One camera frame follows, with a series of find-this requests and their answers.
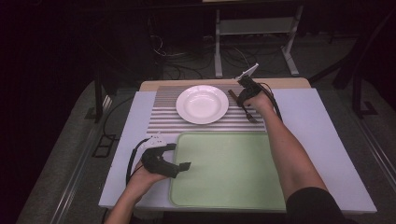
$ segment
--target forearm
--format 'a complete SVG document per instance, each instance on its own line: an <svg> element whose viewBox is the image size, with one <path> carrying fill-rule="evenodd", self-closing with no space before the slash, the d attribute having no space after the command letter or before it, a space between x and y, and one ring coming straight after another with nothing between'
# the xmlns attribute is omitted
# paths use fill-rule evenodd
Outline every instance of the forearm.
<svg viewBox="0 0 396 224"><path fill-rule="evenodd" d="M258 112L265 121L285 200L298 189L306 187L326 189L303 146L277 117L274 109L264 105L258 108Z"/></svg>
<svg viewBox="0 0 396 224"><path fill-rule="evenodd" d="M119 223L129 223L134 212L134 206L137 203L137 199L131 198L128 195L129 192L124 191L117 201L114 208L111 210L110 215L106 220L106 224L119 224Z"/></svg>

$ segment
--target green cutting board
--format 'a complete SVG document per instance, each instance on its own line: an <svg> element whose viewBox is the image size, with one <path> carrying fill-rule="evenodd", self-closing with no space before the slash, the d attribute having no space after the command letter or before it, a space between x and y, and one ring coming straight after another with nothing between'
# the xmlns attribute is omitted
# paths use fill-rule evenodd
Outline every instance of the green cutting board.
<svg viewBox="0 0 396 224"><path fill-rule="evenodd" d="M175 206L285 211L266 133L182 133L175 164L188 161L171 181Z"/></svg>

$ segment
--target plate rim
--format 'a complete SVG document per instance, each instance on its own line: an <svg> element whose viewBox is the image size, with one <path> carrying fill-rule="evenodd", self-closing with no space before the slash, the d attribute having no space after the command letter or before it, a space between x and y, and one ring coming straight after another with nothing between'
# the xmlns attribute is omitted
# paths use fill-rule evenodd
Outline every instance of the plate rim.
<svg viewBox="0 0 396 224"><path fill-rule="evenodd" d="M219 97L219 101L221 103L220 105L220 112L218 114L216 114L216 116L214 116L213 119L204 119L204 121L197 121L197 119L191 119L191 117L189 116L185 116L185 114L183 114L181 112L181 108L183 107L181 104L181 98L184 97L186 94L189 93L189 91L193 90L193 89L197 89L197 88L211 88L215 91L217 91L219 94L216 94ZM192 86L187 88L186 90L184 90L178 97L177 97L177 101L176 101L176 110L177 113L180 115L180 117L184 120L186 120L189 123L193 123L193 124L209 124L209 123L213 123L219 119L221 119L228 111L228 108L230 106L230 102L228 100L227 95L225 94L224 91L222 91L221 89L214 87L214 86L210 86L210 85L196 85L196 86Z"/></svg>

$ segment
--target table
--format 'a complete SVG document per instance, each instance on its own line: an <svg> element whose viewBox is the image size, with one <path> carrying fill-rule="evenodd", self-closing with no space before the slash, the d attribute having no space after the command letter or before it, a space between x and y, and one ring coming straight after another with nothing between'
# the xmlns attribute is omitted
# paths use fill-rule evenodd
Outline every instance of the table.
<svg viewBox="0 0 396 224"><path fill-rule="evenodd" d="M304 78L260 78L256 81L265 82L273 88L279 108L283 112L285 125L305 147L341 210L345 213L355 214L375 212L373 201L348 157L317 91L311 89ZM125 188L127 162L132 148L147 137L149 114L154 104L156 90L160 86L234 83L236 83L234 79L147 81L143 83L141 91L136 93L131 106L99 205L111 208ZM176 142L176 138L171 136L166 137L165 140L168 143ZM140 158L141 154L142 152L138 151L136 157ZM164 159L172 161L173 155L164 154ZM176 207L169 202L169 189L170 180L157 183L143 197L137 207L150 211L240 211L238 209ZM248 211L274 212L271 209Z"/></svg>

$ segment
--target black sleeve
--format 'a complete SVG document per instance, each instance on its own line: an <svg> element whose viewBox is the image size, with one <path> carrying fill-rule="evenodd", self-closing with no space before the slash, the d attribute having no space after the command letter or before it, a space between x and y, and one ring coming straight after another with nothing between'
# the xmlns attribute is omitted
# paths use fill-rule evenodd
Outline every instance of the black sleeve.
<svg viewBox="0 0 396 224"><path fill-rule="evenodd" d="M299 189L286 202L288 224L347 223L332 195L319 188Z"/></svg>

